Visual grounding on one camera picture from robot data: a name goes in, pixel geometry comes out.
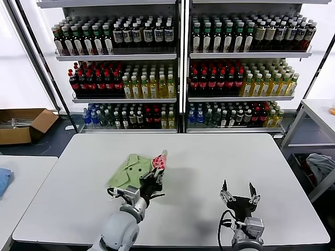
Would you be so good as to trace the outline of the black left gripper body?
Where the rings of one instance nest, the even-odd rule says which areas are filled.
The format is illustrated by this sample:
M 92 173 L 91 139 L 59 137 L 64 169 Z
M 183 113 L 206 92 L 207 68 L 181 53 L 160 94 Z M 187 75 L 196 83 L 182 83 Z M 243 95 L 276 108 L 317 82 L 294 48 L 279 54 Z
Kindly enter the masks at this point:
M 165 195 L 164 193 L 159 193 L 163 190 L 163 183 L 154 177 L 140 178 L 140 185 L 140 195 L 144 200 L 151 200 Z

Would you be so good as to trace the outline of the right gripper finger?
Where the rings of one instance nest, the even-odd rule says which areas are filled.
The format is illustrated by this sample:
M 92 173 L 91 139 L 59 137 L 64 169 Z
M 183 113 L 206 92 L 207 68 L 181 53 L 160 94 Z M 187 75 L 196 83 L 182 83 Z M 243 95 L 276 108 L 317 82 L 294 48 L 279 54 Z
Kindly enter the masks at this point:
M 249 183 L 249 188 L 250 188 L 250 195 L 251 198 L 249 200 L 250 204 L 258 204 L 261 196 L 259 194 L 257 194 L 255 187 L 252 185 L 252 183 Z
M 233 195 L 228 191 L 226 180 L 224 180 L 224 183 L 222 185 L 222 189 L 220 191 L 220 196 L 221 196 L 224 203 L 228 203 L 229 201 L 234 201 L 235 200 Z

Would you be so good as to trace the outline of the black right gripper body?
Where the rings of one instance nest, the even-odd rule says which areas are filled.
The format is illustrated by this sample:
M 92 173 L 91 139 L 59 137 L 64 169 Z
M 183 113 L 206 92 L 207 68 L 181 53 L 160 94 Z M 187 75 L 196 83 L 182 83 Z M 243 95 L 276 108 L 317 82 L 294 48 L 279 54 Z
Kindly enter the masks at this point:
M 227 202 L 228 209 L 234 212 L 236 219 L 245 219 L 252 217 L 252 213 L 256 210 L 257 205 L 250 202 L 250 198 L 234 196 L 234 200 Z

